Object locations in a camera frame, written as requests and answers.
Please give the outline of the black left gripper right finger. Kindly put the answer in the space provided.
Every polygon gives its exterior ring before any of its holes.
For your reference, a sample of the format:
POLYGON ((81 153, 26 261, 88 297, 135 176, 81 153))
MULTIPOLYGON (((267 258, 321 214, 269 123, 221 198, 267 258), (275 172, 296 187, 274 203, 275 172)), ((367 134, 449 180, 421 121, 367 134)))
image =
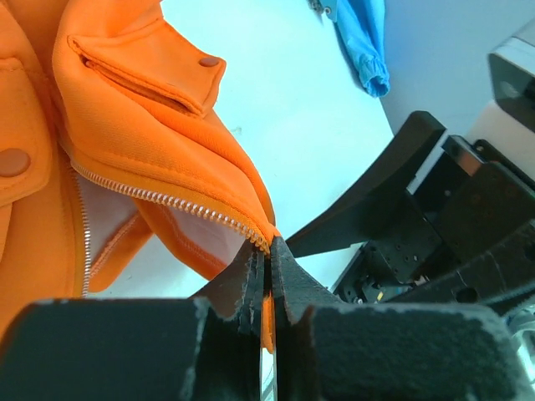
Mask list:
POLYGON ((531 400, 501 318, 468 304, 348 304, 271 245, 279 400, 531 400))

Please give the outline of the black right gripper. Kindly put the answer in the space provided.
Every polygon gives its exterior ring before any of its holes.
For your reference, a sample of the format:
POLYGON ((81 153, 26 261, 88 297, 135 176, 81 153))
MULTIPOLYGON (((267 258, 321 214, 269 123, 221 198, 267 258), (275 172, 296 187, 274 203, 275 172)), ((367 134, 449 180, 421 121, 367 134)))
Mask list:
POLYGON ((357 181, 286 240, 303 257, 374 239, 336 282, 343 301, 480 303, 507 313, 533 300, 534 182, 501 151, 453 135, 405 194, 445 131, 429 112, 412 112, 357 181))

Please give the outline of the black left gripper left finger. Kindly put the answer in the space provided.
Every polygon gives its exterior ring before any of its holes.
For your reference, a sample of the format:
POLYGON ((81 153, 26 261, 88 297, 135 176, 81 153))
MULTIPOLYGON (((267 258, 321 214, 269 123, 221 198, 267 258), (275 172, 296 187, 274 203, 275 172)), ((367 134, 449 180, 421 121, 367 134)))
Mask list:
POLYGON ((257 400, 265 256, 246 243, 187 299, 49 299, 1 344, 4 400, 257 400))

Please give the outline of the orange zip jacket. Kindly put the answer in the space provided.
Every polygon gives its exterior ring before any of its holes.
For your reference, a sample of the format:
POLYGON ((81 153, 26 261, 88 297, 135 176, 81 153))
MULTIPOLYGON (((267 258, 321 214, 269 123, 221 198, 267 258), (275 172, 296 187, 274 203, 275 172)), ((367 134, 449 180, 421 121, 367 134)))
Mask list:
POLYGON ((157 1, 1 4, 1 327, 109 287, 152 237, 206 279, 273 206, 214 106, 223 59, 157 1))

